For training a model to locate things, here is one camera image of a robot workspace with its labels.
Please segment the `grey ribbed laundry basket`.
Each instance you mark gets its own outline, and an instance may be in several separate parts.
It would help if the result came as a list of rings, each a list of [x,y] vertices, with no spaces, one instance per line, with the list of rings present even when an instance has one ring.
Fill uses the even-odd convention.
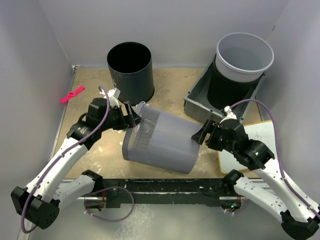
[[[136,112],[142,118],[125,132],[122,156],[153,167],[183,174],[194,168],[200,145],[192,140],[202,126],[141,102]]]

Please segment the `dark blue cylindrical bin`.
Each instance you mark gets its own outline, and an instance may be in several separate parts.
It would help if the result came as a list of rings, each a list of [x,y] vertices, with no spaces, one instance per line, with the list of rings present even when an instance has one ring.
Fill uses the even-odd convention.
[[[120,90],[118,99],[131,105],[148,102],[155,93],[151,51],[138,42],[122,42],[107,54],[111,80]]]

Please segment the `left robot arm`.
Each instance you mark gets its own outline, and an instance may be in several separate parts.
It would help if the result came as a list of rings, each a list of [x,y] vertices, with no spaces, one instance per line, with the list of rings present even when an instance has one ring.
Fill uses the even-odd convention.
[[[16,212],[21,216],[20,226],[25,234],[35,228],[48,228],[58,217],[63,207],[81,196],[98,196],[110,190],[104,188],[103,177],[91,170],[64,188],[60,184],[75,163],[84,156],[102,137],[106,130],[134,128],[141,117],[130,102],[124,103],[127,114],[121,107],[112,105],[109,98],[94,98],[78,121],[66,135],[59,151],[44,169],[25,187],[15,187],[10,196]]]

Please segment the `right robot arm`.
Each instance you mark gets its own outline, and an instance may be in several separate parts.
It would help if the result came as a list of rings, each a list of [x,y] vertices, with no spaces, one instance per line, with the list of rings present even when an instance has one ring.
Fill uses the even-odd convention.
[[[311,200],[279,166],[273,152],[261,141],[250,139],[237,119],[220,123],[207,120],[192,140],[216,151],[227,151],[243,166],[256,173],[271,189],[256,186],[233,169],[222,178],[222,190],[254,202],[281,224],[295,240],[307,240],[320,228],[320,205]]]

